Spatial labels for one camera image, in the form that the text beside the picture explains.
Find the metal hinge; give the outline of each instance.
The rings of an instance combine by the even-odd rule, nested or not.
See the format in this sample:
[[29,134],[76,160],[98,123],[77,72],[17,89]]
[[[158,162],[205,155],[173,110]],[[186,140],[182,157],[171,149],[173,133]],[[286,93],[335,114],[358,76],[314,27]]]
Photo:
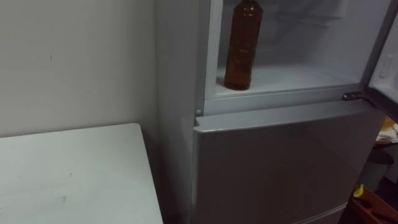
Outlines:
[[344,93],[343,96],[341,97],[341,100],[343,101],[360,100],[360,99],[366,99],[365,93],[363,91]]

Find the white refrigerator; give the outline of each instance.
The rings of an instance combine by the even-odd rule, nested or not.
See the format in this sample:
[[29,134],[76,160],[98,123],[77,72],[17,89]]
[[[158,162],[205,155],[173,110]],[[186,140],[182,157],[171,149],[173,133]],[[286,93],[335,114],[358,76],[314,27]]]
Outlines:
[[182,223],[337,223],[385,115],[398,1],[270,0],[249,90],[222,84],[231,0],[158,0],[162,153]]

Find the tabletop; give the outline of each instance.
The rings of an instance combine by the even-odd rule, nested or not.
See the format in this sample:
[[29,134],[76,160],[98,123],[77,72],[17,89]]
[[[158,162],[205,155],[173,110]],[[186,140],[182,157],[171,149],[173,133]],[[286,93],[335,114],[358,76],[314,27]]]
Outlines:
[[161,224],[140,126],[0,139],[0,223]]

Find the refrigerator side panel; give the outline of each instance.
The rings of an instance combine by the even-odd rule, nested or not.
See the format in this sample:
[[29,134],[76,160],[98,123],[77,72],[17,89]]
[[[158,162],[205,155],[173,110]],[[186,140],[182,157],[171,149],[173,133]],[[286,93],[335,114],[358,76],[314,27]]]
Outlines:
[[155,13],[159,138],[167,173],[159,198],[166,221],[188,223],[193,126],[196,110],[203,107],[210,0],[158,0]]
[[360,101],[198,118],[195,224],[295,223],[345,204],[383,119]]

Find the plastic bottle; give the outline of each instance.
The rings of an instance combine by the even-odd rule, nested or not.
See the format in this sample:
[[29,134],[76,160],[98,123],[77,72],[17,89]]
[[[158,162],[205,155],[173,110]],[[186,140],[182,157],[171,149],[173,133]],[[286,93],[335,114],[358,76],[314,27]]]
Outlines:
[[261,19],[262,8],[255,0],[242,0],[234,8],[224,78],[226,88],[249,89]]

